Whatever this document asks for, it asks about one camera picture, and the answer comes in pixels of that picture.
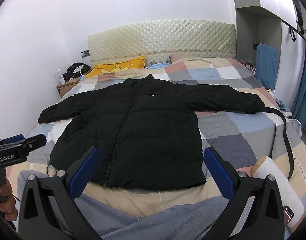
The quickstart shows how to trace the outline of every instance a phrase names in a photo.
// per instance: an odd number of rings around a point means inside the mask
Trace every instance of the blue gripper pad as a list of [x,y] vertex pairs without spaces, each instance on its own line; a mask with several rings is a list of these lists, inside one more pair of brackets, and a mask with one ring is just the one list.
[[80,160],[75,161],[69,167],[67,170],[66,187],[68,184],[67,190],[71,199],[79,198],[82,195],[93,172],[98,167],[99,160],[99,150],[91,147]]
[[222,196],[231,201],[235,195],[234,182],[210,148],[204,151],[204,163],[210,171]]
[[19,142],[21,140],[24,140],[25,137],[22,134],[15,135],[13,137],[9,137],[3,140],[3,144],[8,144],[8,143],[14,143],[14,142]]

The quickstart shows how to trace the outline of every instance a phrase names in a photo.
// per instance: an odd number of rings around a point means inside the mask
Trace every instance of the quilted headboard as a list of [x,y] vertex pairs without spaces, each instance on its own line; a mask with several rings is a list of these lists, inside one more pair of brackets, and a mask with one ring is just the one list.
[[157,20],[124,25],[90,35],[94,64],[114,63],[140,55],[163,62],[174,53],[196,57],[232,57],[236,52],[234,24],[205,20]]

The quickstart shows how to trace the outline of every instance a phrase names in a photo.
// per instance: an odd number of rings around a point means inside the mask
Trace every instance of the light blue pillow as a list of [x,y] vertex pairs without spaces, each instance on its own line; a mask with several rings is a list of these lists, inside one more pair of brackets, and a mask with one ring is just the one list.
[[169,66],[169,65],[170,65],[170,63],[161,62],[161,63],[156,63],[156,64],[153,64],[153,65],[149,65],[146,68],[157,69],[157,68],[162,68],[162,67],[166,67],[166,66]]

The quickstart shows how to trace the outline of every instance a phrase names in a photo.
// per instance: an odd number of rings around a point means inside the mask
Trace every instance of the white bottle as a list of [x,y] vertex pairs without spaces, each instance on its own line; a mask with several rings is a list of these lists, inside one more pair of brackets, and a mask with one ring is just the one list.
[[57,74],[58,74],[58,78],[59,78],[59,81],[61,82],[61,84],[65,84],[65,80],[64,80],[64,77],[63,77],[63,74],[61,72],[61,70],[58,68],[57,69]]

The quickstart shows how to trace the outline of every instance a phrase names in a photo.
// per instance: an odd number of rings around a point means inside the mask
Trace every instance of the blue towel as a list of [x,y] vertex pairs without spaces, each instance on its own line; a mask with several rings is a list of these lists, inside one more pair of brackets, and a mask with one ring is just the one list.
[[162,68],[162,67],[166,67],[166,66],[169,66],[169,65],[170,65],[170,63],[161,62],[161,63],[156,63],[156,64],[153,64],[153,65],[149,65],[146,68],[157,69],[157,68]]
[[285,111],[285,112],[290,112],[290,110],[287,108],[287,106],[285,104],[282,103],[281,100],[278,100],[278,99],[275,99],[276,103],[278,104],[279,108],[282,110],[282,111]]
[[275,48],[260,43],[257,46],[256,80],[266,89],[274,90],[278,74],[278,54]]

